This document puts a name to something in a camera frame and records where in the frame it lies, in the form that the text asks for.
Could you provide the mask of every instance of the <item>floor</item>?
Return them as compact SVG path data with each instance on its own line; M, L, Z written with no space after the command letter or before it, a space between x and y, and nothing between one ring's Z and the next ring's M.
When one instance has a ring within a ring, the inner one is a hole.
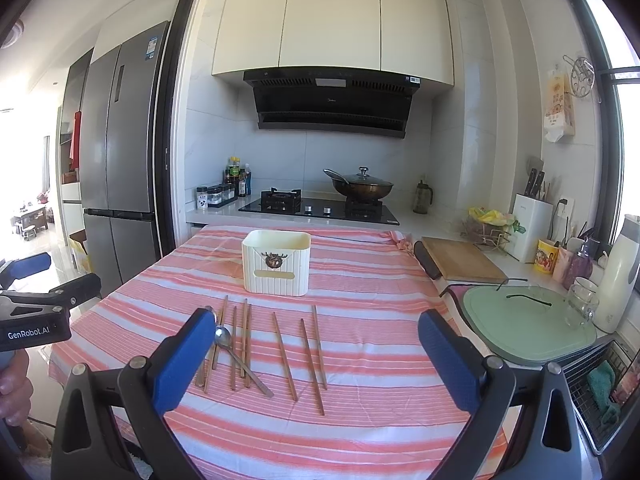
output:
M16 280L10 287L23 292L48 292L60 283L68 282L80 276L74 267L71 250L58 239L56 225L50 223L48 230L40 230L36 238L22 240L14 232L0 230L0 257L5 260L24 258L41 252L51 256L51 266L23 280ZM71 321L87 311L99 301L89 300L71 311ZM34 393L31 397L30 416L55 424L58 408L62 398L62 387L47 375L50 346L27 349L30 357L27 377L33 383ZM49 438L53 437L53 429L37 425Z

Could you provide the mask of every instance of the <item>pink and white striped cloth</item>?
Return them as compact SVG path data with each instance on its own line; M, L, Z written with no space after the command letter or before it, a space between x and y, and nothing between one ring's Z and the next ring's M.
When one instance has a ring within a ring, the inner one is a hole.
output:
M312 235L309 291L300 298L248 294L241 242L247 226L209 226L81 316L69 341L54 345L49 374L65 383L71 367L121 367L150 355L199 306L253 305L252 369L274 391L230 388L221 352L207 392L188 388L167 423L210 479L425 479L465 425L417 335L427 308L447 309L399 232L293 228ZM318 308L328 389L318 411L300 319L319 370L311 305ZM300 400L293 402L273 325L276 312ZM121 430L135 440L123 410ZM480 478L506 448L500 434Z

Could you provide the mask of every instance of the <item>green dishcloth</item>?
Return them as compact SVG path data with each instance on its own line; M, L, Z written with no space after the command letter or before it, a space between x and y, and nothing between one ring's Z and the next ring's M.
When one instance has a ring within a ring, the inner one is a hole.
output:
M603 426L617 423L620 417L620 406L609 399L615 382L616 373L607 361L601 362L587 375L587 383L600 410L600 422Z

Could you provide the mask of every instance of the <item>glass mug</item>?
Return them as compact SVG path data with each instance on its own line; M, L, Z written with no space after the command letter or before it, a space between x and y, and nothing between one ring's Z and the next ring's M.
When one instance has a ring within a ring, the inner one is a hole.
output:
M569 287L565 301L567 306L564 321L567 325L579 327L593 321L593 313L599 303L594 290L574 283Z

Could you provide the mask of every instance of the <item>finger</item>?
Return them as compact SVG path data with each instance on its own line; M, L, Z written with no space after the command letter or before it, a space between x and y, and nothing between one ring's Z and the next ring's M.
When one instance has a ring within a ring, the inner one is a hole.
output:
M11 417L30 403L33 385L26 379L18 388L6 396L0 397L0 418Z
M6 395L14 391L24 382L29 368L29 354L24 348L15 351L9 366L0 372L0 394Z
M11 416L8 416L5 421L9 426L21 426L24 421L27 420L29 412L31 411L31 401L27 400L27 403L18 412Z

